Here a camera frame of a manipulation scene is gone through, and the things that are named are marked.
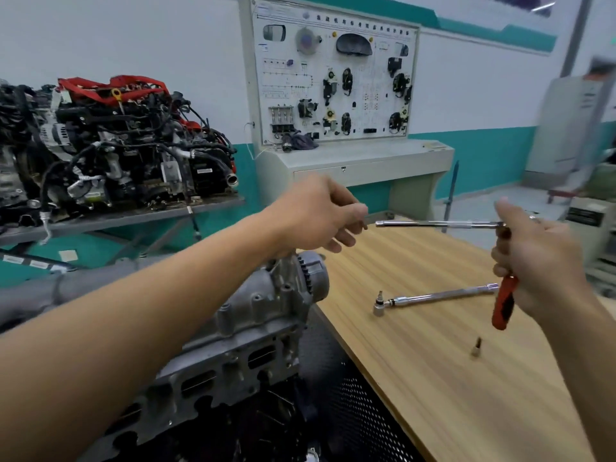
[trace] ratchet handle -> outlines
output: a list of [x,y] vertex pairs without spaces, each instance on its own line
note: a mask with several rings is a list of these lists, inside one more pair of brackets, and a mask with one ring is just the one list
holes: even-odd
[[492,312],[492,325],[499,331],[504,331],[507,328],[507,323],[513,313],[513,292],[518,286],[519,280],[514,276],[507,276],[503,279],[501,287],[498,290],[497,300],[494,303],[494,311]]

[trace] wooden tabletop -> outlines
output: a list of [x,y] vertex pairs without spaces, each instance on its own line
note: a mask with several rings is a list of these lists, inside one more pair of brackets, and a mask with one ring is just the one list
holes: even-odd
[[325,263],[323,315],[426,460],[593,460],[550,347],[519,309],[506,331],[490,323],[492,295],[373,315],[379,290],[387,299],[498,281],[487,251],[432,228],[371,226]]

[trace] black label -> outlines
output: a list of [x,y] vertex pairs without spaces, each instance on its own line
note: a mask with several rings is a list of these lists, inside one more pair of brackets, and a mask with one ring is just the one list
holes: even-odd
[[588,209],[569,208],[566,220],[577,222],[578,224],[600,227],[603,222],[603,212],[595,212]]

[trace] hand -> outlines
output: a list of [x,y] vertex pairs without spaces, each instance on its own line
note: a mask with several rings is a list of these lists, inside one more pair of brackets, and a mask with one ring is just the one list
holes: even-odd
[[355,245],[368,208],[330,177],[315,175],[294,184],[263,211],[269,223],[280,228],[281,252],[315,249],[332,252]]
[[494,273],[513,273],[520,280],[514,299],[535,320],[553,312],[550,308],[567,296],[578,297],[590,290],[584,274],[580,244],[567,224],[547,220],[537,223],[518,206],[506,200],[495,204],[510,230],[497,230],[492,259]]

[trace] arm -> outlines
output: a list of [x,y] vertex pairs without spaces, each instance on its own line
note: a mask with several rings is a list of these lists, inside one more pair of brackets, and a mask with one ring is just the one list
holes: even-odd
[[542,328],[596,460],[616,457],[616,321],[586,282],[581,249],[566,224],[535,224],[520,208],[497,202],[511,229],[492,257],[500,277],[520,279],[516,304]]
[[352,246],[366,213],[345,188],[310,178],[264,211],[0,336],[0,460],[74,460],[254,269],[295,248],[338,252],[334,238]]

